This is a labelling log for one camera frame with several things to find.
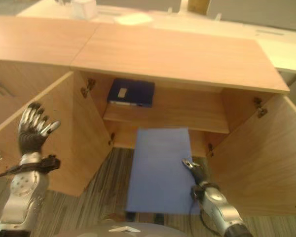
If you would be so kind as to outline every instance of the open cabinet door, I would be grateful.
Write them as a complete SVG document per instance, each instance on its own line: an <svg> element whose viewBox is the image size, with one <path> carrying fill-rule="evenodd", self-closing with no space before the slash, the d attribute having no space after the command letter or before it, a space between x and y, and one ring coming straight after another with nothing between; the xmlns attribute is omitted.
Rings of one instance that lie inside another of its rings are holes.
<svg viewBox="0 0 296 237"><path fill-rule="evenodd" d="M214 149L212 179L244 215L296 214L296 107L274 96Z"/></svg>
<svg viewBox="0 0 296 237"><path fill-rule="evenodd" d="M80 73L68 72L0 125L0 172L20 162L18 123L28 104L39 101L51 120L62 123L43 146L43 155L55 154L62 162L50 173L49 188L82 193L112 148L103 120L91 97L82 96L82 87L86 85Z"/></svg>

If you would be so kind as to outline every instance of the striped carpet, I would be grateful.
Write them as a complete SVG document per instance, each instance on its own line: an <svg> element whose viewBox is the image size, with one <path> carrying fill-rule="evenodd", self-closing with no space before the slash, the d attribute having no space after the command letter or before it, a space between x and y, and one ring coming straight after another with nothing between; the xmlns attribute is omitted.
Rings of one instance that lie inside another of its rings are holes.
<svg viewBox="0 0 296 237"><path fill-rule="evenodd" d="M92 227L111 213L122 215L132 155L133 150L113 149L80 197L48 191L37 228L31 236L51 237L74 229ZM0 213L8 198L8 184L9 181L0 178ZM136 220L152 222L152 214L139 213ZM296 237L296 216L246 217L244 221L256 237ZM164 223L192 236L188 216L165 215ZM192 231L195 237L213 236L202 226L197 216L192 216Z"/></svg>

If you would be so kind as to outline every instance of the robotic arm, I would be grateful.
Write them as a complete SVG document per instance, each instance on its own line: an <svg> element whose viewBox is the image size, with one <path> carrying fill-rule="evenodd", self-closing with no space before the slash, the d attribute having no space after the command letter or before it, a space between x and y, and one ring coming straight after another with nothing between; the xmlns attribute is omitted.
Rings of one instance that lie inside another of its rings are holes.
<svg viewBox="0 0 296 237"><path fill-rule="evenodd" d="M6 173L17 174L0 219L0 237L30 236L49 185L47 173L60 167L55 156L41 155L47 137L60 126L60 121L45 126L48 117L42 118L43 112L39 103L31 103L20 120L18 142L22 158L19 166Z"/></svg>
<svg viewBox="0 0 296 237"><path fill-rule="evenodd" d="M214 221L219 234L223 237L253 237L237 209L228 203L219 191L218 185L209 182L200 165L191 163L187 159L183 159L182 162L195 179L196 185L192 187L192 197L199 201L203 210Z"/></svg>

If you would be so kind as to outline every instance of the blue cloth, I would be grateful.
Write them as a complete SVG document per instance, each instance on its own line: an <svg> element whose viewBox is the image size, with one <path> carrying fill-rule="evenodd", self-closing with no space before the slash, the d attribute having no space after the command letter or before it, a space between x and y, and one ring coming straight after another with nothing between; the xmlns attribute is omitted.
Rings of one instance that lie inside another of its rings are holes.
<svg viewBox="0 0 296 237"><path fill-rule="evenodd" d="M127 211L188 214L194 178L187 128L139 129L127 196ZM199 213L194 205L192 213Z"/></svg>

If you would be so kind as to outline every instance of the wooden cabinet top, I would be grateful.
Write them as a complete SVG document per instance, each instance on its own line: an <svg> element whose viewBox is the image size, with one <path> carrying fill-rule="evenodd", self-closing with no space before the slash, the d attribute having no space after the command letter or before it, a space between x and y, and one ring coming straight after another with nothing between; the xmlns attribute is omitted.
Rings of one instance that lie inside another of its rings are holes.
<svg viewBox="0 0 296 237"><path fill-rule="evenodd" d="M0 16L0 60L68 65L141 79L289 91L254 40L148 27Z"/></svg>
<svg viewBox="0 0 296 237"><path fill-rule="evenodd" d="M0 60L69 65L97 23L0 16Z"/></svg>

